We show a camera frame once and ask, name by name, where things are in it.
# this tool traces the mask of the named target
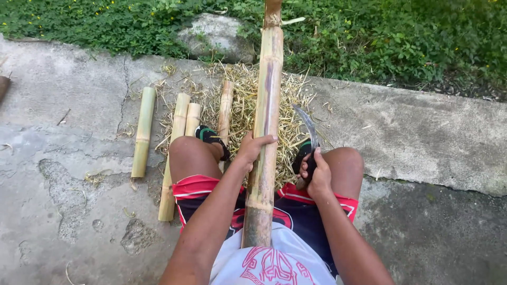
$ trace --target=shorts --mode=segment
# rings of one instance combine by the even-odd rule
[[[176,198],[182,230],[218,182],[219,180],[215,178],[194,175],[173,184],[172,191]],[[236,200],[227,238],[243,228],[245,196],[246,191],[242,186]],[[336,193],[335,196],[350,221],[353,222],[358,201]],[[338,275],[317,205],[306,191],[296,190],[296,186],[292,183],[286,183],[282,189],[278,190],[275,193],[273,221],[293,230],[324,260],[331,275]]]

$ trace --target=foot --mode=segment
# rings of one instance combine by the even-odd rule
[[[229,150],[214,130],[208,128],[206,125],[200,125],[195,129],[195,137],[208,144],[220,145],[223,153],[220,160],[226,161],[229,159],[229,156],[231,155]]]
[[[300,146],[299,151],[296,157],[294,158],[294,162],[292,163],[292,171],[294,171],[294,174],[299,174],[299,168],[301,167],[301,162],[303,161],[303,158],[307,156],[312,150],[312,144],[310,139],[306,139]]]

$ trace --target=knife handle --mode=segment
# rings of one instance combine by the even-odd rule
[[[315,151],[312,152],[312,154],[310,155],[310,157],[306,161],[306,164],[308,165],[308,167],[306,168],[306,172],[308,173],[308,176],[306,176],[306,178],[300,177],[298,179],[298,182],[296,183],[296,190],[301,190],[301,189],[308,187],[308,185],[312,181],[313,172],[317,168],[317,163],[315,162],[315,158],[313,157],[314,152]]]

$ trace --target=hand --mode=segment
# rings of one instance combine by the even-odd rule
[[[321,149],[320,147],[318,147],[315,149],[315,153],[313,154],[313,158],[317,163],[317,168],[313,172],[312,181],[310,182],[310,185],[308,185],[308,188],[306,189],[308,191],[308,195],[310,195],[310,197],[312,198],[316,195],[328,194],[333,192],[333,190],[331,190],[331,170],[329,169],[329,165],[322,157],[322,153],[320,151]],[[307,156],[305,156],[305,158],[303,158],[297,178],[308,177],[308,172],[306,172],[306,169],[308,168],[307,161],[309,157],[310,154],[308,154]]]
[[[246,170],[250,172],[254,168],[254,161],[257,159],[257,156],[259,156],[261,147],[272,144],[277,140],[278,137],[276,135],[270,134],[254,138],[254,132],[249,131],[245,137],[243,137],[234,161],[243,163],[246,166]]]

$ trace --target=curved knife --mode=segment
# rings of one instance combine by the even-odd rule
[[[318,147],[318,138],[317,131],[313,126],[313,122],[310,119],[310,116],[307,113],[305,113],[301,108],[299,108],[296,104],[292,104],[292,107],[299,115],[299,117],[301,117],[301,119],[303,120],[303,123],[305,124],[306,128],[308,129],[308,133],[310,134],[311,141],[311,155],[306,161],[306,163],[308,164],[308,168],[306,169],[308,176],[306,178],[300,177],[298,179],[298,182],[296,183],[296,189],[301,190],[303,188],[306,188],[310,184],[310,182],[312,181],[313,172],[317,168],[317,163],[313,158],[313,153],[315,152],[315,149]]]

